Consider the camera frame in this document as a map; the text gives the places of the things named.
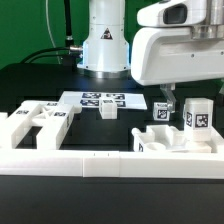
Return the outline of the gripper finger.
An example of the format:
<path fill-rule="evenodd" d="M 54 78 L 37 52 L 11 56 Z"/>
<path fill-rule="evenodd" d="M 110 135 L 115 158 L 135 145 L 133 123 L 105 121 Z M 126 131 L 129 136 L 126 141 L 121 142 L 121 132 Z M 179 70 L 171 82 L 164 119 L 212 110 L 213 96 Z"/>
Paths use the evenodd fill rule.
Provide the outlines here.
<path fill-rule="evenodd" d="M 173 91 L 175 90 L 175 84 L 169 83 L 169 84 L 161 84 L 160 90 L 164 94 L 166 100 L 167 100 L 167 109 L 170 113 L 175 112 L 175 104 L 176 104 L 176 98 L 173 94 Z"/>

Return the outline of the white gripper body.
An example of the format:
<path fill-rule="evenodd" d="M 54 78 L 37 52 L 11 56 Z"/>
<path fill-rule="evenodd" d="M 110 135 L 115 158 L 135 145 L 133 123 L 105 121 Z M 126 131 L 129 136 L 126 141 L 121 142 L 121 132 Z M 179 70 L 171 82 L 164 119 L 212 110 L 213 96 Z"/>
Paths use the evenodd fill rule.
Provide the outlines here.
<path fill-rule="evenodd" d="M 224 78 L 224 0 L 160 0 L 137 22 L 131 75 L 139 84 Z"/>

